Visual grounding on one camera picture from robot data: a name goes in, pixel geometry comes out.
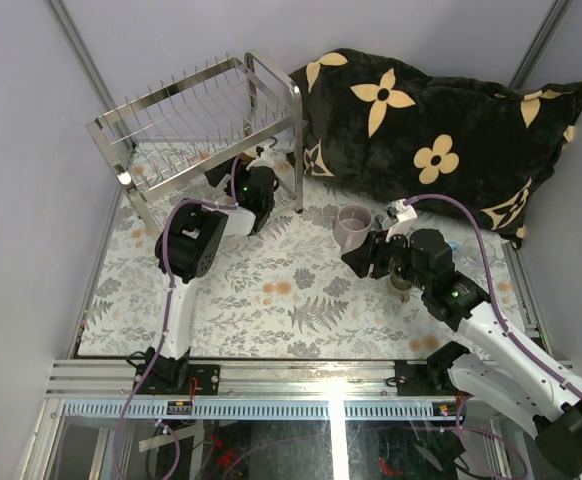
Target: black pillow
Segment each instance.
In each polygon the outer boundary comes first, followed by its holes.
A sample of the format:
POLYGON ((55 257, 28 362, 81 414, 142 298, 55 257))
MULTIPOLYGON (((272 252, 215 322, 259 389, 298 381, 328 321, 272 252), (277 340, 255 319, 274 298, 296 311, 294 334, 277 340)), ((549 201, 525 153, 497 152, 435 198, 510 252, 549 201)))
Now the black pillow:
MULTIPOLYGON (((449 195, 517 245, 529 200, 553 174, 582 111, 582 82, 521 95, 493 82, 429 77, 339 49, 291 74, 302 92, 306 174, 381 202, 449 195)), ((441 201, 418 208, 461 218, 441 201)))

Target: dish rack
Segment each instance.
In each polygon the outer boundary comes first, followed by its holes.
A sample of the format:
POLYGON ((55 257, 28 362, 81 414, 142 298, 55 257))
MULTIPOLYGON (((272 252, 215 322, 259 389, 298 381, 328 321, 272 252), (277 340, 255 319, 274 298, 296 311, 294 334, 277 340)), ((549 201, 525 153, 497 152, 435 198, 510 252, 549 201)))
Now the dish rack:
POLYGON ((201 173, 294 128, 295 189, 302 212, 300 89, 262 52, 229 57, 98 116, 87 130, 147 230, 158 238, 154 204, 201 173), (255 73, 263 69, 271 88, 255 73), (290 102, 283 99, 287 96, 290 102))

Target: beige flower print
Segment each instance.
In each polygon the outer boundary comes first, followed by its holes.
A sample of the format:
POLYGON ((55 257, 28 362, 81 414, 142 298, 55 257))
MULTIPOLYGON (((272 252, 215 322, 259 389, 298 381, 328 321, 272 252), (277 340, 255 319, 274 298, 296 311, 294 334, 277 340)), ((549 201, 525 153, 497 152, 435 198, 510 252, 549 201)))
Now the beige flower print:
POLYGON ((493 230, 505 228, 518 218, 518 215, 520 215, 529 199, 529 187, 531 187, 531 183, 532 179, 529 178, 527 183, 510 199, 502 202, 500 205, 496 205, 495 207, 482 209, 482 211, 489 215, 491 220, 493 220, 493 230))
POLYGON ((373 102, 369 112, 369 138, 378 130, 387 113, 387 105, 406 108, 415 105, 413 99, 400 90, 393 90, 395 73, 393 69, 382 75, 380 85, 364 83, 351 87, 353 93, 363 102, 373 102))
POLYGON ((322 158, 322 140, 311 150, 304 150, 304 173, 314 177, 333 177, 322 158))
POLYGON ((421 148, 413 157, 413 164, 421 168, 420 183, 429 185, 438 179, 440 173, 453 172, 460 164, 460 158, 451 153, 453 139, 449 135, 440 135, 433 142, 433 148, 421 148))
POLYGON ((544 98, 546 100, 551 100, 553 98, 558 98, 560 95, 568 95, 568 93, 558 93, 553 90, 543 92, 542 90, 539 90, 535 93, 525 95, 524 100, 520 103, 520 110, 522 111, 522 118, 524 119, 524 124, 527 128, 529 128, 531 123, 535 120, 535 117, 540 113, 540 99, 544 98))
POLYGON ((320 73, 320 65, 331 65, 334 67, 339 67, 340 65, 344 65, 348 63, 348 60, 344 55, 340 55, 339 53, 331 52, 327 53, 326 55, 322 55, 316 62, 311 62, 307 65, 307 83, 309 84, 309 93, 311 93, 311 89, 313 88, 313 84, 318 78, 318 74, 320 73))

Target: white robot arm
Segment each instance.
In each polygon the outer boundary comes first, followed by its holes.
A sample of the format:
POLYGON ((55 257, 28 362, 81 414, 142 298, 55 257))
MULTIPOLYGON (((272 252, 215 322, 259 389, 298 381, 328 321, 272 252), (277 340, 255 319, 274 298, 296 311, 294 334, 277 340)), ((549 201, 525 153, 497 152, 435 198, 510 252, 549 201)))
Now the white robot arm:
MULTIPOLYGON (((131 360, 135 360, 135 356, 127 359, 136 367, 139 393, 186 394, 189 392, 187 381, 193 378, 203 383, 200 388, 206 392, 205 379, 210 377, 214 378, 214 385, 207 386, 217 389, 219 367, 208 365, 205 370, 197 365, 195 375, 189 369, 191 314, 200 278, 211 268, 224 237, 247 236, 260 231, 275 205, 274 192, 281 184, 272 168, 262 162, 251 162, 232 170, 235 185, 227 186, 227 190, 235 195, 237 205, 184 200, 172 212, 167 221, 168 229, 165 227, 156 242, 155 255, 163 272, 160 319, 164 329, 153 346, 146 352, 138 352, 144 363, 133 363, 131 360), (169 268, 166 268, 162 251, 165 244, 169 268), (216 373, 207 375, 209 369, 216 373)), ((224 173, 214 172, 213 176, 222 178, 224 173)))
MULTIPOLYGON (((202 207, 206 212, 212 212, 214 209, 202 207)), ((253 232, 255 226, 256 216, 250 211, 242 207, 235 210, 220 210, 221 214, 227 216, 227 223, 222 232, 222 238, 225 237, 246 237, 253 232)), ((169 277, 162 275, 162 283, 164 291, 169 289, 169 277)), ((188 282, 185 282, 182 277, 175 277, 175 289, 171 297, 171 308, 169 309, 168 330, 164 345, 160 355, 165 358, 179 359, 188 354, 191 349, 191 313, 193 312, 193 304, 195 302, 195 295, 200 284, 200 278, 194 277, 188 282)), ((162 294, 162 307, 160 317, 163 318, 166 310, 167 295, 162 294)), ((157 347, 159 339, 154 342, 154 348, 157 347)))
POLYGON ((406 237, 417 218, 412 206, 400 200, 387 214, 383 231, 370 232, 364 244, 342 260, 360 278, 393 274, 422 290, 422 301, 433 317, 478 345, 499 366, 491 368, 450 342, 427 359, 432 384, 451 384, 482 399, 531 435, 559 471, 580 475, 582 377, 496 314, 489 294, 455 270, 440 232, 422 229, 406 237))

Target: mug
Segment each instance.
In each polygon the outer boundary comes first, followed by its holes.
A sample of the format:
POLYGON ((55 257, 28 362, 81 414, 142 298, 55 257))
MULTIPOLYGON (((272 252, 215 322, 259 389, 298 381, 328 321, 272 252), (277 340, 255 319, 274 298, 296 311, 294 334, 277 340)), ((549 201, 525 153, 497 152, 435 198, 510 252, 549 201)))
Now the mug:
POLYGON ((340 209, 333 226, 333 238, 340 245, 340 255, 360 247, 371 231, 371 210, 355 203, 340 209))

